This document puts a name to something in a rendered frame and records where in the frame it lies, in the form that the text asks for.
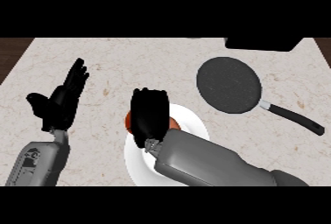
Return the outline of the black appliance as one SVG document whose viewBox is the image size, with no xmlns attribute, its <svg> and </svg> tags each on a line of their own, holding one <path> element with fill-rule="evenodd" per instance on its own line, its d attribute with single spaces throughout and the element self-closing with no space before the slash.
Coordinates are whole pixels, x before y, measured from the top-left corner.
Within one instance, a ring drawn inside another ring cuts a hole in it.
<svg viewBox="0 0 331 224">
<path fill-rule="evenodd" d="M 229 49 L 289 52 L 301 38 L 226 38 L 224 46 Z"/>
</svg>

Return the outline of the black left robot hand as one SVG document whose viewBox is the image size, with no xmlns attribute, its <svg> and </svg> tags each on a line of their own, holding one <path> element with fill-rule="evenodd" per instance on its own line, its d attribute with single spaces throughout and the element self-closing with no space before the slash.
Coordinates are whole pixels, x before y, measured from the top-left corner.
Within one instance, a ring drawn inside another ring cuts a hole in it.
<svg viewBox="0 0 331 224">
<path fill-rule="evenodd" d="M 81 96 L 88 79 L 84 60 L 77 59 L 62 85 L 59 85 L 49 97 L 38 93 L 29 93 L 25 97 L 34 115 L 43 120 L 41 130 L 68 130 L 77 114 L 78 98 Z"/>
</svg>

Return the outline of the dark grey frying pan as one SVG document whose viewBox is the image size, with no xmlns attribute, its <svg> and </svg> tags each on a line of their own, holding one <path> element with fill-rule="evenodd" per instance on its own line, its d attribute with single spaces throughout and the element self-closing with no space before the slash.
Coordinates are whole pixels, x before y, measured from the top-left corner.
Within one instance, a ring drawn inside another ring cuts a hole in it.
<svg viewBox="0 0 331 224">
<path fill-rule="evenodd" d="M 316 135 L 325 134 L 325 127 L 317 122 L 263 100 L 260 78 L 241 60 L 230 57 L 208 59 L 198 69 L 196 88 L 201 98 L 224 114 L 247 114 L 260 107 Z"/>
</svg>

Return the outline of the white plate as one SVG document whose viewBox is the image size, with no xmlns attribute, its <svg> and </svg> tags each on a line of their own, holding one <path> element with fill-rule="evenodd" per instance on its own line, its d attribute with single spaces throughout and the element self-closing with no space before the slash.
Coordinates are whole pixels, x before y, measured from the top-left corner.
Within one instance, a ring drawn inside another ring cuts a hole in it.
<svg viewBox="0 0 331 224">
<path fill-rule="evenodd" d="M 181 105 L 170 105 L 170 117 L 177 122 L 180 129 L 202 139 L 210 135 L 201 118 Z M 127 134 L 124 145 L 124 160 L 128 176 L 136 186 L 183 186 L 183 183 L 162 176 L 153 170 L 155 157 L 140 149 L 134 143 L 133 135 Z"/>
</svg>

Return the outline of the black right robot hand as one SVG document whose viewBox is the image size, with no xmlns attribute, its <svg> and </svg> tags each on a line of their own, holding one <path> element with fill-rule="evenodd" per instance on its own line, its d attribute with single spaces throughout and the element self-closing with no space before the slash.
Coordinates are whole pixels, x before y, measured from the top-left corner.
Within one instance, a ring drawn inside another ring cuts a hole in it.
<svg viewBox="0 0 331 224">
<path fill-rule="evenodd" d="M 170 100 L 164 90 L 133 90 L 130 99 L 130 131 L 137 147 L 148 139 L 159 142 L 170 128 Z"/>
</svg>

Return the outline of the red tomato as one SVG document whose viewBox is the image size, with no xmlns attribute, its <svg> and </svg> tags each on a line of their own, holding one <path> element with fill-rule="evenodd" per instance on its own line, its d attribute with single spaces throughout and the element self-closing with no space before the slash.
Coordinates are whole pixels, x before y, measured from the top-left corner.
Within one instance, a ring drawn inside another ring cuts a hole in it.
<svg viewBox="0 0 331 224">
<path fill-rule="evenodd" d="M 130 130 L 130 112 L 125 115 L 124 124 L 125 124 L 127 132 L 131 134 L 131 130 Z M 170 117 L 170 129 L 181 130 L 181 127 L 180 127 L 179 123 L 176 122 L 176 120 L 171 117 Z"/>
</svg>

